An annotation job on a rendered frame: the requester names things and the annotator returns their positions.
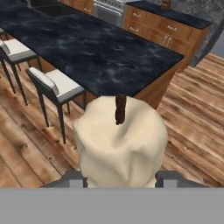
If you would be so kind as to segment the grey stool with white cushion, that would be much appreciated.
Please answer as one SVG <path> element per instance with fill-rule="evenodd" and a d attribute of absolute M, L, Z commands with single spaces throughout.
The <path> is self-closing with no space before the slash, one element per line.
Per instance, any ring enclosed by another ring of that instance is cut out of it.
<path fill-rule="evenodd" d="M 66 104 L 67 111 L 70 111 L 69 102 L 77 96 L 81 95 L 82 105 L 80 107 L 82 109 L 85 109 L 87 106 L 86 90 L 74 80 L 70 79 L 68 76 L 62 73 L 59 69 L 54 69 L 51 72 L 43 73 L 32 66 L 26 69 L 26 73 L 30 77 L 38 93 L 38 98 L 45 118 L 46 126 L 49 126 L 49 122 L 43 96 L 45 96 L 48 100 L 51 101 L 51 103 L 56 106 L 58 110 L 59 125 L 63 144 L 65 144 L 66 132 L 64 126 L 62 106 Z"/>
<path fill-rule="evenodd" d="M 30 48 L 19 42 L 17 39 L 14 38 L 5 41 L 2 41 L 0 39 L 0 63 L 2 64 L 4 73 L 6 75 L 8 82 L 10 83 L 10 87 L 13 93 L 16 93 L 16 90 L 12 84 L 12 80 L 5 63 L 8 63 L 10 65 L 10 68 L 16 79 L 19 91 L 23 96 L 25 105 L 28 105 L 28 103 L 25 97 L 25 92 L 23 90 L 21 81 L 18 76 L 16 65 L 23 62 L 29 62 L 30 60 L 36 60 L 38 62 L 39 68 L 42 68 L 39 56 Z"/>

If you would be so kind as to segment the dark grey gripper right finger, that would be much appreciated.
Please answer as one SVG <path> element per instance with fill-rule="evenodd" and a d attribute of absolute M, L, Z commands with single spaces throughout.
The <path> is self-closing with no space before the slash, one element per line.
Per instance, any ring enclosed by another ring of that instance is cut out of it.
<path fill-rule="evenodd" d="M 205 185 L 183 178 L 177 171 L 158 171 L 155 187 L 161 188 L 204 188 Z"/>

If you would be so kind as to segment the stainless steel oven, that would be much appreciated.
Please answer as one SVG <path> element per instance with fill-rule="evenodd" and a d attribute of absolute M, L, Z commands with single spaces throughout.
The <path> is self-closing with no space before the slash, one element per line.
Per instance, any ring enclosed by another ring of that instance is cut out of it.
<path fill-rule="evenodd" d="M 112 25 L 123 27 L 123 0 L 94 0 L 94 15 Z"/>

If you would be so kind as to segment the cream candle with brown wick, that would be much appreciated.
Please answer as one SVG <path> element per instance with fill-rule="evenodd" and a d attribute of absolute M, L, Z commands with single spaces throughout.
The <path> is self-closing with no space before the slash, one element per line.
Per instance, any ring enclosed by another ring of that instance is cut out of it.
<path fill-rule="evenodd" d="M 146 102 L 129 97 L 125 120 L 116 124 L 116 98 L 91 101 L 74 122 L 79 168 L 87 186 L 153 187 L 168 134 L 159 113 Z"/>

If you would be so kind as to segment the black sink basin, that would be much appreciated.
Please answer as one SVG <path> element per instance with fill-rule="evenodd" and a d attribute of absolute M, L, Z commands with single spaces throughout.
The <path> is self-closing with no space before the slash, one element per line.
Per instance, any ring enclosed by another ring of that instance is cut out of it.
<path fill-rule="evenodd" d="M 74 10 L 63 3 L 35 6 L 33 9 L 50 17 L 61 17 L 74 14 Z"/>

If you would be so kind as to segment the wooden kitchen island body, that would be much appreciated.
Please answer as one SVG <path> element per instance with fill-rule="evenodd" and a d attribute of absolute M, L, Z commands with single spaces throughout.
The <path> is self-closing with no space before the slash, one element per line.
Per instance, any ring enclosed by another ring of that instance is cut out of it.
<path fill-rule="evenodd" d="M 40 58 L 40 63 L 43 63 L 42 66 L 44 68 L 44 72 L 51 72 L 55 67 L 49 64 L 44 59 Z M 31 62 L 28 62 L 29 66 L 38 66 L 38 62 L 35 59 L 32 59 Z M 159 103 L 161 102 L 166 89 L 169 87 L 170 82 L 173 78 L 175 72 L 179 69 L 179 65 L 181 63 L 177 63 L 175 66 L 167 70 L 165 73 L 161 74 L 158 78 L 156 78 L 152 83 L 146 86 L 142 91 L 140 91 L 135 96 L 132 96 L 138 100 L 142 100 L 152 106 L 154 109 L 158 108 Z M 96 96 L 87 91 L 87 103 L 90 103 L 94 100 Z"/>

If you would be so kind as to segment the wooden cupboard run with drawers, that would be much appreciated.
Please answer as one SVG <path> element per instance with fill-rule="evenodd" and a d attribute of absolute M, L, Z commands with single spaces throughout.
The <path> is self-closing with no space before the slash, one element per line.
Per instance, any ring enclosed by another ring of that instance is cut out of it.
<path fill-rule="evenodd" d="M 59 0 L 61 3 L 82 11 L 91 16 L 94 15 L 94 0 Z"/>
<path fill-rule="evenodd" d="M 147 1 L 126 3 L 123 29 L 184 56 L 178 73 L 190 64 L 212 23 Z"/>

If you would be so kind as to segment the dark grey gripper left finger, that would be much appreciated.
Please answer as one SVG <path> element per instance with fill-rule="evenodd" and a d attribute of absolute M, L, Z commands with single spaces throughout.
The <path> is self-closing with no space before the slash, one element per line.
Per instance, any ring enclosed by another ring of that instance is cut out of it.
<path fill-rule="evenodd" d="M 56 188 L 87 188 L 87 179 L 84 178 L 80 171 L 67 171 L 60 179 L 45 184 L 44 187 Z"/>

